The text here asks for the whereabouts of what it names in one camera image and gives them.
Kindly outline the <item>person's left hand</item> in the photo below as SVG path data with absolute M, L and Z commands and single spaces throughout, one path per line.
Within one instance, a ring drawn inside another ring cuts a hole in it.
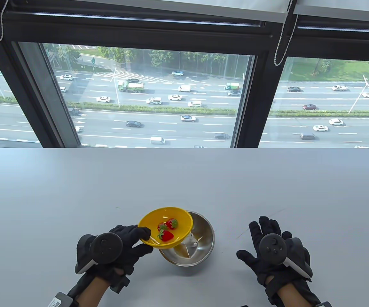
M 82 277 L 69 291 L 72 298 L 81 295 L 94 278 L 101 278 L 110 284 L 112 291 L 119 293 L 129 285 L 129 275 L 138 260 L 152 253 L 153 247 L 139 244 L 148 240 L 151 231 L 137 225 L 118 225 L 110 231 L 94 236 L 86 234 L 76 247 L 76 274 Z

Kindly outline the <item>person's right hand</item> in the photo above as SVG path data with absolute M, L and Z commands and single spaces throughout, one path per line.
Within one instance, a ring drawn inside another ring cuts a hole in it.
M 266 216 L 261 216 L 258 222 L 252 221 L 249 224 L 249 229 L 257 256 L 253 256 L 247 250 L 238 250 L 237 258 L 253 270 L 258 283 L 266 287 L 270 283 L 267 279 L 272 277 L 273 281 L 276 281 L 276 285 L 284 286 L 292 283 L 296 288 L 308 288 L 307 279 L 291 267 L 286 267 L 283 264 L 273 265 L 263 260 L 259 251 L 259 243 L 265 235 L 275 233 L 283 239 L 287 239 L 291 238 L 292 234 L 289 231 L 281 232 L 278 222 Z

